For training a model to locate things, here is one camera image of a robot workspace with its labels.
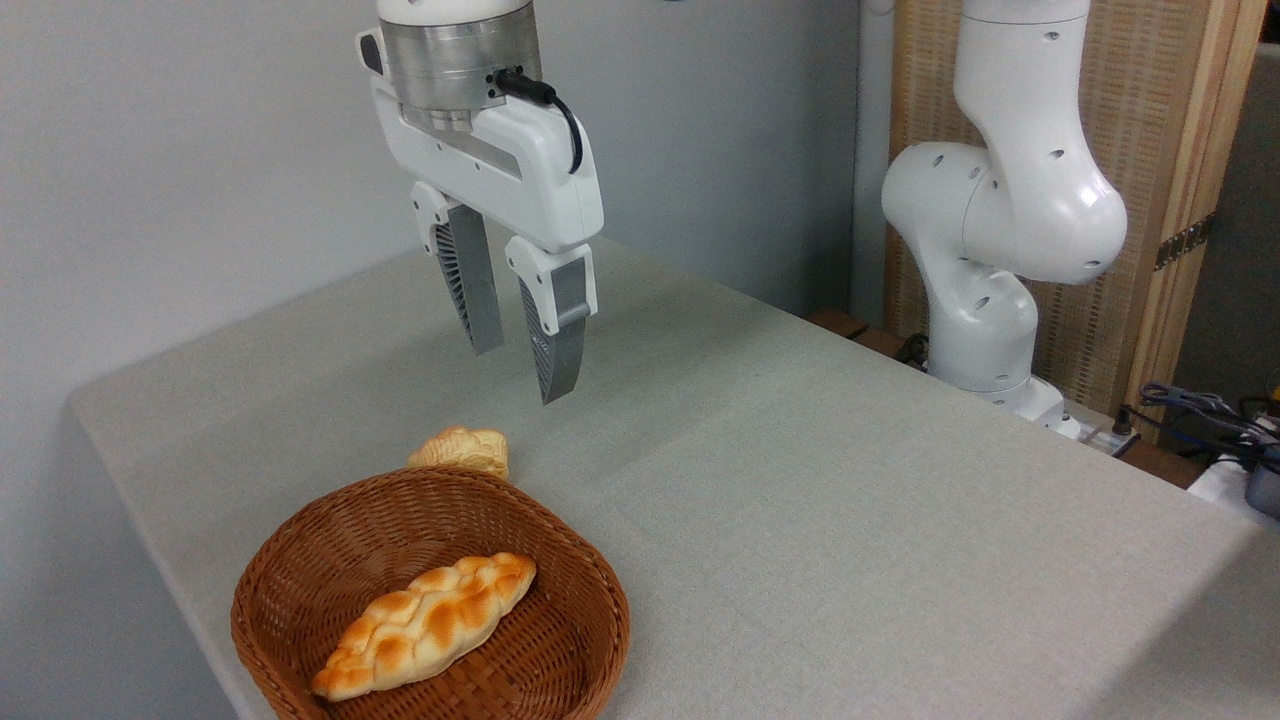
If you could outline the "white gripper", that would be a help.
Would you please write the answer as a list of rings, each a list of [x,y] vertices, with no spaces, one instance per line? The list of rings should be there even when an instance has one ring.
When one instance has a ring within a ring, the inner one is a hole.
[[[598,313],[585,242],[604,214],[585,129],[547,101],[536,31],[369,29],[358,50],[390,154],[417,179],[424,247],[474,352],[504,342],[484,215],[524,237],[509,240],[506,259],[541,401],[567,395]]]

